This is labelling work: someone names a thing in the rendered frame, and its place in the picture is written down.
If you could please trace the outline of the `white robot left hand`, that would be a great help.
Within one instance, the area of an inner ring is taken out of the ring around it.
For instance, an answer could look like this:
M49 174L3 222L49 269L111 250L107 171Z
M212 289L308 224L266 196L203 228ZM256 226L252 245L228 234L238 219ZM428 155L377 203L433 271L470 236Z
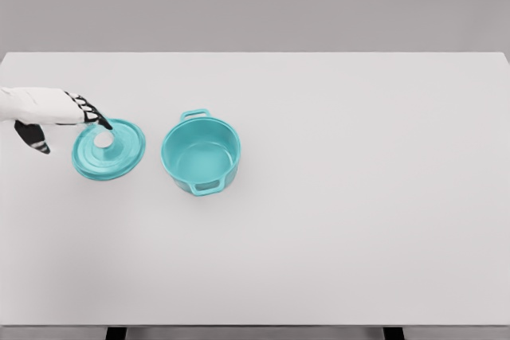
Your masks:
M19 99L19 113L14 130L30 148L49 154L50 148L42 130L44 125L74 126L98 124L107 130L112 125L83 96L60 88L11 88Z

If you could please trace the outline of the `teal pot lid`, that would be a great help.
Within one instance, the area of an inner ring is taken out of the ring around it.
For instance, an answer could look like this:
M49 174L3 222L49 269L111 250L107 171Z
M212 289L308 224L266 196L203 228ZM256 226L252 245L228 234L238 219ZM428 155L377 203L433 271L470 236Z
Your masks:
M110 119L112 142L106 147L96 144L96 136L106 131L101 125L87 126L73 144L71 159L75 170L94 181L119 178L141 161L146 147L142 130L126 119Z

